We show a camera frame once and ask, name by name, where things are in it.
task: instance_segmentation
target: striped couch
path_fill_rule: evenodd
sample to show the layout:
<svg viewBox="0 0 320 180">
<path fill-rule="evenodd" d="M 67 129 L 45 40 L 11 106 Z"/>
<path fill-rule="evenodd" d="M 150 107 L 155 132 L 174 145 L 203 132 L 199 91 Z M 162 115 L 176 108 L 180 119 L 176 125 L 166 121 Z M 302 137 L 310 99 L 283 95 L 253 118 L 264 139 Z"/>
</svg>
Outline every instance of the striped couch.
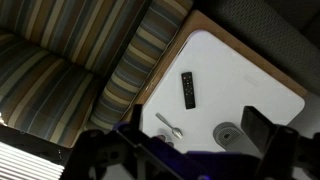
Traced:
<svg viewBox="0 0 320 180">
<path fill-rule="evenodd" d="M 121 121 L 192 4 L 0 0 L 5 124 L 64 147 L 86 129 L 109 131 Z"/>
</svg>

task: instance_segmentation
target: spoon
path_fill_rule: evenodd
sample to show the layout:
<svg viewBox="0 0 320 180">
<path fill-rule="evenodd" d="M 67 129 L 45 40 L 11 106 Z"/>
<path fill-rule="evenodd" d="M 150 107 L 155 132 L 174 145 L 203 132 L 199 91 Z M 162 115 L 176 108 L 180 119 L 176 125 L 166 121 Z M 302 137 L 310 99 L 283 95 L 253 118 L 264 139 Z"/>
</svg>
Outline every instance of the spoon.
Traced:
<svg viewBox="0 0 320 180">
<path fill-rule="evenodd" d="M 176 127 L 172 127 L 169 122 L 160 114 L 160 113 L 156 113 L 156 116 L 157 118 L 160 119 L 160 121 L 162 121 L 164 124 L 166 124 L 169 128 L 171 128 L 172 130 L 172 134 L 179 138 L 179 139 L 182 139 L 183 138 L 183 135 L 182 135 L 182 132 L 179 128 L 176 128 Z"/>
</svg>

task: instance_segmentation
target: floor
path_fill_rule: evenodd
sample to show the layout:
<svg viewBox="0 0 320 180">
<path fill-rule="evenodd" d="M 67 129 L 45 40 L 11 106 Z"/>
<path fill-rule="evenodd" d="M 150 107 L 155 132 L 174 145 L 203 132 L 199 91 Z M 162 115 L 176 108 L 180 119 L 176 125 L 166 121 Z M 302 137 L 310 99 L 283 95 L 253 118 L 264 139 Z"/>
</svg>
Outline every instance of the floor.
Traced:
<svg viewBox="0 0 320 180">
<path fill-rule="evenodd" d="M 320 97 L 307 94 L 305 108 L 288 126 L 296 129 L 302 136 L 312 138 L 313 134 L 320 132 Z M 308 180 L 301 169 L 295 169 L 294 177 L 298 180 Z M 113 166 L 108 169 L 106 179 L 131 179 L 121 166 Z"/>
</svg>

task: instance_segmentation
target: couch armrest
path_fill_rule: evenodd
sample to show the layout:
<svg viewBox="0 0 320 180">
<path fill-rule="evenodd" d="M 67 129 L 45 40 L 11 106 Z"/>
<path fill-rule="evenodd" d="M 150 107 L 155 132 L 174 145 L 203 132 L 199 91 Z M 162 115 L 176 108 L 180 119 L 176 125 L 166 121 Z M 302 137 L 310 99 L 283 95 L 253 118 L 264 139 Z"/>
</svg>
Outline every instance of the couch armrest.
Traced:
<svg viewBox="0 0 320 180">
<path fill-rule="evenodd" d="M 122 119 L 192 5 L 192 0 L 153 0 L 91 114 L 93 124 L 112 129 Z"/>
<path fill-rule="evenodd" d="M 196 2 L 196 7 L 309 91 L 320 95 L 320 51 L 262 0 Z"/>
</svg>

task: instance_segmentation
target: black remote control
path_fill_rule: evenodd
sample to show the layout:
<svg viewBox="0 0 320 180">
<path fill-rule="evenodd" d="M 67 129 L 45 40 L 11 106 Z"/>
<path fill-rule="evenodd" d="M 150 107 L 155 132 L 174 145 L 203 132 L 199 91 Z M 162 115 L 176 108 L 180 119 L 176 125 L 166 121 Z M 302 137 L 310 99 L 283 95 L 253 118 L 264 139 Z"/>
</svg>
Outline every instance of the black remote control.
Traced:
<svg viewBox="0 0 320 180">
<path fill-rule="evenodd" d="M 196 107 L 196 101 L 194 100 L 193 80 L 192 73 L 185 72 L 181 74 L 183 94 L 186 104 L 186 109 L 192 109 Z"/>
</svg>

